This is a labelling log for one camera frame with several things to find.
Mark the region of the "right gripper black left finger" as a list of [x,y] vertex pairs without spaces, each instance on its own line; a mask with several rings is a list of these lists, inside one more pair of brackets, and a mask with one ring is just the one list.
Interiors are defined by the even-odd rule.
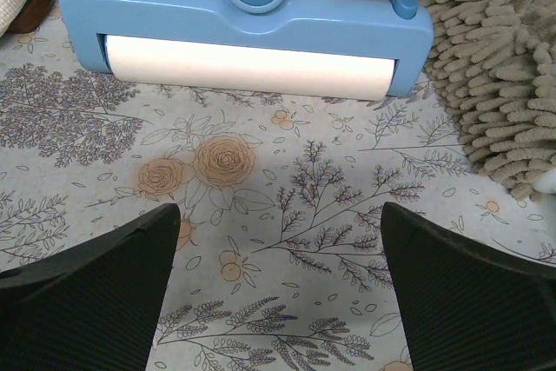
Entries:
[[180,229],[166,203],[1,274],[3,370],[144,370]]

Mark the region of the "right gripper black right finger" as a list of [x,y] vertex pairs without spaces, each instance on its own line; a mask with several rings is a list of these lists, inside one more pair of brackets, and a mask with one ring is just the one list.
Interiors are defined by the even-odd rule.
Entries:
[[381,239],[416,370],[553,370],[555,269],[384,204]]

